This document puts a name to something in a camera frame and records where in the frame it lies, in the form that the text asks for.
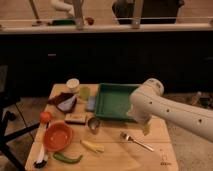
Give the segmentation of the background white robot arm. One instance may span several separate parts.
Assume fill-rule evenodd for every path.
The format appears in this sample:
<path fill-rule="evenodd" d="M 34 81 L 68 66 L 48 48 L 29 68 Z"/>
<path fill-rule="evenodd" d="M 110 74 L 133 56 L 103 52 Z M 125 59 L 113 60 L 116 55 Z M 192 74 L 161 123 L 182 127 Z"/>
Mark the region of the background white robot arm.
<path fill-rule="evenodd" d="M 73 0 L 51 0 L 51 6 L 57 11 L 63 11 L 69 18 L 74 16 Z"/>

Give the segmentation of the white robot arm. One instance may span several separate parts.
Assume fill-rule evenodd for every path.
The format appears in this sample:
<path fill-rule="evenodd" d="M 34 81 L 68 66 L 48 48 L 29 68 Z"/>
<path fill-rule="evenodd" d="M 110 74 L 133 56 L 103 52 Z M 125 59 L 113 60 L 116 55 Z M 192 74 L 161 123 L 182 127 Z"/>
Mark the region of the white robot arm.
<path fill-rule="evenodd" d="M 166 99 L 163 93 L 158 79 L 146 80 L 131 93 L 128 114 L 142 125 L 155 115 L 213 142 L 213 110 Z"/>

